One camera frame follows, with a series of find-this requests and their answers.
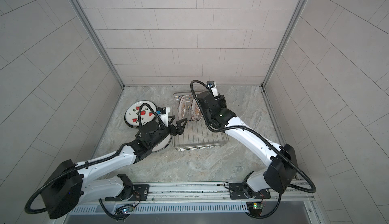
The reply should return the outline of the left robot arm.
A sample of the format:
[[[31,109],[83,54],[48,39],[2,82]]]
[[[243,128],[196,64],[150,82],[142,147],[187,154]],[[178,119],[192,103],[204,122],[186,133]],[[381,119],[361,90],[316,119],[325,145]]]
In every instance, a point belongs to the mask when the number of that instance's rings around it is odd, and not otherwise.
[[[133,141],[122,144],[114,153],[85,162],[62,162],[46,181],[47,187],[41,192],[49,217],[58,219],[79,204],[97,199],[139,199],[132,181],[126,174],[103,180],[100,177],[142,161],[166,137],[183,134],[187,119],[178,120],[176,123],[162,127],[156,121],[148,122],[139,129]]]

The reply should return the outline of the dark rimmed cream plate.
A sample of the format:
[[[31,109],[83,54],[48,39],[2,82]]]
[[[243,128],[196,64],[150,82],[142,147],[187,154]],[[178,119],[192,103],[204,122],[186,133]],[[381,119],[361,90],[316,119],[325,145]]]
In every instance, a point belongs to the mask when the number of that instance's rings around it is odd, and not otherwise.
[[[139,128],[139,123],[137,122],[137,118],[135,119],[135,122],[133,122],[133,119],[130,119],[126,114],[124,115],[124,122],[125,124],[130,128]]]

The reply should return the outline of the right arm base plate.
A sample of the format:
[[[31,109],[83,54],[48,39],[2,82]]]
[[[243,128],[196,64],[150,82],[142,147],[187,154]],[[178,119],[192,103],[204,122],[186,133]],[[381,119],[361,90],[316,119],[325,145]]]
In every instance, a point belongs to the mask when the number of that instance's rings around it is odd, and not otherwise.
[[[271,198],[269,189],[262,189],[258,192],[253,192],[248,190],[247,187],[244,187],[244,185],[240,182],[225,182],[224,187],[228,188],[231,200],[267,200]]]

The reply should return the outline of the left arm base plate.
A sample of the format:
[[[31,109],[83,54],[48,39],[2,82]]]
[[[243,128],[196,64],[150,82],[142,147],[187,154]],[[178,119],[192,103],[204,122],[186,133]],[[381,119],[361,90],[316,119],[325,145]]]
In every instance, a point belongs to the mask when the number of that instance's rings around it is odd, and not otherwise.
[[[125,186],[116,197],[106,197],[105,201],[146,201],[149,194],[150,185],[139,184],[131,187]]]

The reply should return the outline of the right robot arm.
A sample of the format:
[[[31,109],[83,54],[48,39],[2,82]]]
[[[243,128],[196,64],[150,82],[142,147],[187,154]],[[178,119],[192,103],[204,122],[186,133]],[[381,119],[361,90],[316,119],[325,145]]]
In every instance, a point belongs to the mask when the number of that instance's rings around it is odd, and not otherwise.
[[[293,147],[274,143],[248,127],[227,108],[223,95],[214,96],[205,91],[198,94],[195,101],[212,132],[223,132],[238,140],[267,166],[263,171],[248,174],[243,180],[243,192],[246,196],[252,198],[264,189],[273,189],[282,194],[291,186],[297,174]]]

